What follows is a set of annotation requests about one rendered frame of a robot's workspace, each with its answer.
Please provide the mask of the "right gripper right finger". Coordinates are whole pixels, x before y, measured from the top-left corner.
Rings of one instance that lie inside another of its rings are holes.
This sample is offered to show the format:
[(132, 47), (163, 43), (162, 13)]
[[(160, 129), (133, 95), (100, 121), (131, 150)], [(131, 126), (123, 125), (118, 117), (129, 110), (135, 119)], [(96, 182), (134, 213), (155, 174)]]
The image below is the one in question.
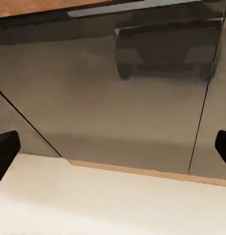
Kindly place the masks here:
[(220, 130), (215, 141), (215, 148), (222, 159), (226, 162), (226, 131)]

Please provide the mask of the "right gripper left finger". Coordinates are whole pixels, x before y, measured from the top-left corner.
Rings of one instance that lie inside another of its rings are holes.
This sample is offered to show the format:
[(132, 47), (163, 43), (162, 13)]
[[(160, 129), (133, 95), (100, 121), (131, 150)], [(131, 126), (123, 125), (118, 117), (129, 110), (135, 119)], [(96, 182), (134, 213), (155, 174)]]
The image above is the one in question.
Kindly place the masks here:
[(0, 181), (21, 148), (18, 133), (14, 130), (0, 134)]

